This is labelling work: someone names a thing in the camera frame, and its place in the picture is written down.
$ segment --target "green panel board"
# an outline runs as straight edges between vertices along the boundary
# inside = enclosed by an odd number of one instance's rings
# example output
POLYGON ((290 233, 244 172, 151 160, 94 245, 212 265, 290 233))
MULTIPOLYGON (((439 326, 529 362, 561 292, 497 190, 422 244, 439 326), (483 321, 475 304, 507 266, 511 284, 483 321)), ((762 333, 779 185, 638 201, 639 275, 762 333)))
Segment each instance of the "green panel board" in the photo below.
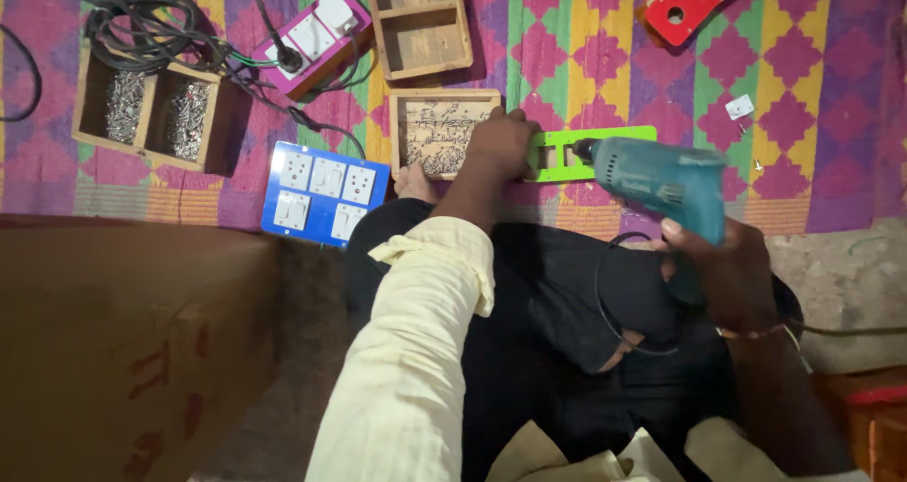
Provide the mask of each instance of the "green panel board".
POLYGON ((655 126, 629 126, 626 128, 601 128, 601 129, 576 129, 571 131, 552 131, 539 133, 529 140, 529 156, 526 160, 536 172, 535 179, 525 179, 527 182, 559 182, 579 181, 582 179, 595 179, 595 171, 591 164, 584 163, 579 158, 573 158, 573 165, 568 165, 567 152, 573 152, 572 146, 577 140, 584 138, 608 138, 622 136, 638 138, 640 140, 656 140, 658 134, 655 126), (550 152, 557 155, 557 164, 548 168, 539 168, 539 162, 551 160, 546 157, 550 152))

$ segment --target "foot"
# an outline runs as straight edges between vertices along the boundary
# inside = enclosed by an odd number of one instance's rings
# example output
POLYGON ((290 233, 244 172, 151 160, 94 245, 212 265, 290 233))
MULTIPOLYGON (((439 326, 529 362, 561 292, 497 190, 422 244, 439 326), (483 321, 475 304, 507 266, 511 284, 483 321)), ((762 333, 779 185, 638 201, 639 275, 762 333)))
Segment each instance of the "foot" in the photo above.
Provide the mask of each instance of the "foot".
POLYGON ((400 169, 394 183, 394 192, 399 198, 419 198, 433 205, 441 201, 419 163, 400 169))

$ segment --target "blue switch board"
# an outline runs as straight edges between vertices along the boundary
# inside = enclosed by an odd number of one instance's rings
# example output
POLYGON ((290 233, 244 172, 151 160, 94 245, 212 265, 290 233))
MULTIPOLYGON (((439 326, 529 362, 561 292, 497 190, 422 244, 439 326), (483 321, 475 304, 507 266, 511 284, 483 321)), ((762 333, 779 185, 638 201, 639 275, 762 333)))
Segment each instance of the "blue switch board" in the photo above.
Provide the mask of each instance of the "blue switch board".
POLYGON ((261 229, 346 247, 362 217, 384 203, 390 176, 382 163, 278 141, 261 229))

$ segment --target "wooden compartment box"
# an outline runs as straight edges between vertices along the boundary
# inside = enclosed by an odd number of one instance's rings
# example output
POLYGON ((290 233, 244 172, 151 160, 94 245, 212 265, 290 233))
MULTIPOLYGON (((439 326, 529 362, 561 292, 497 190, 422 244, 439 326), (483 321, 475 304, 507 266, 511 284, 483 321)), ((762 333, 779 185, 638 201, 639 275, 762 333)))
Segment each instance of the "wooden compartment box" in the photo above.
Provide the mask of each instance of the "wooden compartment box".
POLYGON ((387 81, 472 65, 462 0, 368 0, 387 81))
POLYGON ((114 151, 135 154, 156 163, 166 163, 188 171, 221 173, 225 170, 224 151, 231 122, 236 88, 211 72, 191 70, 171 63, 166 69, 144 78, 139 122, 132 143, 108 137, 108 86, 117 70, 95 57, 87 46, 79 59, 79 82, 73 111, 72 135, 75 140, 114 151), (195 161, 166 154, 167 117, 170 96, 181 81, 208 82, 208 103, 204 113, 201 142, 195 161))
POLYGON ((429 179, 451 181, 465 156, 472 129, 501 105, 495 89, 392 89, 391 174, 412 157, 429 179))

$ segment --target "teal power drill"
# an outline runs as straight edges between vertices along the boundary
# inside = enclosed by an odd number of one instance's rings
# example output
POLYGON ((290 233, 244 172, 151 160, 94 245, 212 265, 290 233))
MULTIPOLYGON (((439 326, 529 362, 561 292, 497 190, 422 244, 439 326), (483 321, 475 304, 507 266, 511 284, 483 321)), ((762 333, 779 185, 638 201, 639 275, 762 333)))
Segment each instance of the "teal power drill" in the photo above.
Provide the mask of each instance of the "teal power drill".
MULTIPOLYGON (((724 154, 625 137, 582 139, 573 153, 592 162, 595 180, 608 193, 660 212, 713 245, 724 238, 724 154)), ((692 261, 676 253, 675 263, 668 290, 686 304, 702 305, 692 261)))

